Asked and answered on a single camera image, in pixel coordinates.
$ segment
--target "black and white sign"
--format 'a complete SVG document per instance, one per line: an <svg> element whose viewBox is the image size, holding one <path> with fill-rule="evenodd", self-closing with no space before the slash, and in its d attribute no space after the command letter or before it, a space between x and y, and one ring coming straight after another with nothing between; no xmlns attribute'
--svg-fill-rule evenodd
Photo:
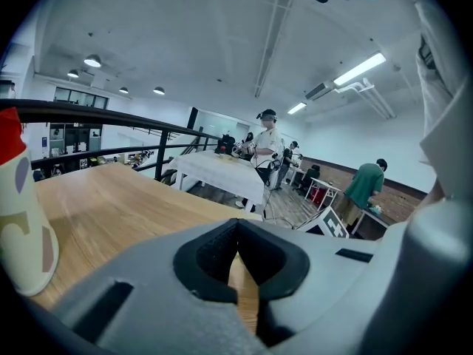
<svg viewBox="0 0 473 355"><path fill-rule="evenodd" d="M335 211L328 207L301 224L296 230L337 238L350 238Z"/></svg>

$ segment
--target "wooden table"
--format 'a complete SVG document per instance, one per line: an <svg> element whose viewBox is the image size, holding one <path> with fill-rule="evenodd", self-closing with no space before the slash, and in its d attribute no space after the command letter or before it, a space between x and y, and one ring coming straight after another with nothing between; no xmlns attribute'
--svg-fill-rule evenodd
<svg viewBox="0 0 473 355"><path fill-rule="evenodd" d="M59 241L55 274L33 297L47 309L79 280L135 243L233 217L261 220L257 214L177 191L119 163L53 177L36 187ZM254 331L258 288L238 256L229 285L238 291L240 315Z"/></svg>

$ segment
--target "black metal railing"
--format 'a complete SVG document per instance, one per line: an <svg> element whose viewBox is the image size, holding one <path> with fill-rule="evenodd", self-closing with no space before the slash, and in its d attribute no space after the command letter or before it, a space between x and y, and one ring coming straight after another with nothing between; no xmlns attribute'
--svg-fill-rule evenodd
<svg viewBox="0 0 473 355"><path fill-rule="evenodd" d="M61 122L63 124L73 124L80 122L82 124L106 124L128 127L139 127L148 130L160 131L159 145L152 146L135 146L135 147L120 147L116 149L102 149L97 151L75 152L72 154L61 155L58 157L51 157L45 159L33 160L31 166L33 169L53 166L58 163L70 163L80 159L95 158L103 155L118 154L121 152L139 152L145 150L157 149L157 162L145 167L137 167L137 171L151 169L156 167L154 179L161 181L163 164L169 163L171 159L164 160L164 152L166 149L175 148L198 148L203 147L207 149L209 139L216 139L213 135L197 132L192 129L187 129L178 125L172 125L161 121L151 120L149 118L138 117L135 115L128 115L126 113L114 112L105 109L91 108L87 106L78 106L72 104L51 102L51 101L37 101L37 100L12 100L0 99L0 110L15 107L18 111L18 116L22 123L33 122ZM199 141L194 140L192 143L183 145L168 145L166 144L171 137L171 133L193 135L200 138L205 138L205 143L202 145Z"/></svg>
<svg viewBox="0 0 473 355"><path fill-rule="evenodd" d="M151 129L141 129L139 127L133 127L131 126L131 128L133 130L136 130L137 132L143 132L143 133L146 133L148 135L154 135L156 137L160 137L161 136L161 130L151 130ZM168 140L171 140L171 139L174 139L174 138L177 138L179 135L177 135L176 133L169 133L168 134Z"/></svg>

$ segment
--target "fluorescent light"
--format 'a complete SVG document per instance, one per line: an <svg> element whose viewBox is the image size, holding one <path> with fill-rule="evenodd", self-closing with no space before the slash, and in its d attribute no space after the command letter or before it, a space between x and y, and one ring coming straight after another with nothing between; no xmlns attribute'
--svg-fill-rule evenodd
<svg viewBox="0 0 473 355"><path fill-rule="evenodd" d="M89 55L84 59L84 63L88 64L90 67L100 67L102 65L100 57L96 54Z"/></svg>
<svg viewBox="0 0 473 355"><path fill-rule="evenodd" d="M294 113L298 112L299 110L301 110L302 108L305 108L307 106L306 103L299 103L297 106L295 106L294 108L292 108L289 112L287 112L288 114L290 115L293 115Z"/></svg>
<svg viewBox="0 0 473 355"><path fill-rule="evenodd" d="M70 71L67 73L67 76L69 76L70 78L78 78L78 77L79 77L79 73L77 72L77 70L70 70Z"/></svg>
<svg viewBox="0 0 473 355"><path fill-rule="evenodd" d="M338 86L341 86L342 84L347 83L347 81L350 81L357 76L361 75L362 73L371 70L373 67L379 66L380 64L383 64L386 61L386 58L384 57L383 54L377 53L374 56L372 56L370 59L364 61L362 64L359 64L356 66L354 69L348 71L346 74L343 74L340 76L340 78L337 78L333 81Z"/></svg>

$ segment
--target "man in green shirt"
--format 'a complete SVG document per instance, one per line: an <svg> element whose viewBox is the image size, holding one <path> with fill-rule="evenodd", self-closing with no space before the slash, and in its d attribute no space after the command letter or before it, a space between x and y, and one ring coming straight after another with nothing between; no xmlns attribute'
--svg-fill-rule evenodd
<svg viewBox="0 0 473 355"><path fill-rule="evenodd" d="M361 210L368 207L368 200L381 192L386 169L387 162L378 159L376 164L366 163L356 172L336 209L346 225L353 225Z"/></svg>

